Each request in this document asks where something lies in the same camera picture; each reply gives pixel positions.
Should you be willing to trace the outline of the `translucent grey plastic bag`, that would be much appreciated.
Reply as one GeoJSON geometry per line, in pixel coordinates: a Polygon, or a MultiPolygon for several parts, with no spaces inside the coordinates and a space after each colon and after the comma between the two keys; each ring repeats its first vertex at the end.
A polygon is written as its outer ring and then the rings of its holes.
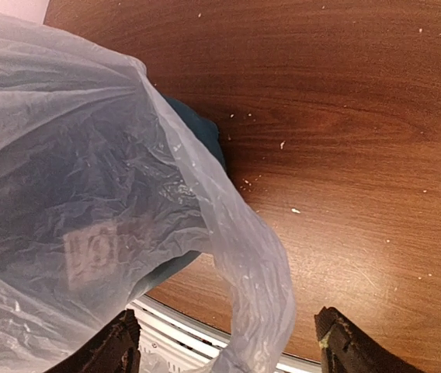
{"type": "Polygon", "coordinates": [[[0,14],[0,372],[42,372],[199,253],[232,299],[206,372],[272,372],[286,251],[148,81],[86,39],[0,14]]]}

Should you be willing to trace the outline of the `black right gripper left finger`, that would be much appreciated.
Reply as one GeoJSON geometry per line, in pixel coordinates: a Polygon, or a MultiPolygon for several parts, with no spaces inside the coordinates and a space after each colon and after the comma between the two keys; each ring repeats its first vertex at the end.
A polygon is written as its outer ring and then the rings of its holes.
{"type": "Polygon", "coordinates": [[[141,327],[125,309],[70,357],[46,373],[138,373],[141,327]]]}

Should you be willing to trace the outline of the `teal plastic trash bin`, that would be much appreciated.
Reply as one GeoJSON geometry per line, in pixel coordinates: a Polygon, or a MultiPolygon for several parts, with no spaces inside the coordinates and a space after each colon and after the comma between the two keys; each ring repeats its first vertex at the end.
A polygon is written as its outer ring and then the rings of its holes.
{"type": "MultiPolygon", "coordinates": [[[[211,120],[201,117],[185,103],[165,95],[163,95],[163,98],[194,133],[196,138],[208,149],[210,154],[222,165],[223,169],[227,170],[224,154],[219,142],[219,130],[217,125],[211,120]]],[[[151,289],[162,284],[171,276],[189,266],[200,254],[201,252],[190,250],[184,255],[172,258],[156,267],[135,284],[128,300],[132,301],[135,298],[139,298],[151,289]]]]}

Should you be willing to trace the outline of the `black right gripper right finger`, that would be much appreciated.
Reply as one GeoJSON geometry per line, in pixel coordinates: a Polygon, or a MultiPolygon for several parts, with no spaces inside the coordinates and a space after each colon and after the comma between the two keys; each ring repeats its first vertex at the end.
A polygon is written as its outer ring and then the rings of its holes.
{"type": "Polygon", "coordinates": [[[344,373],[422,373],[392,354],[334,307],[314,316],[321,370],[344,373]]]}

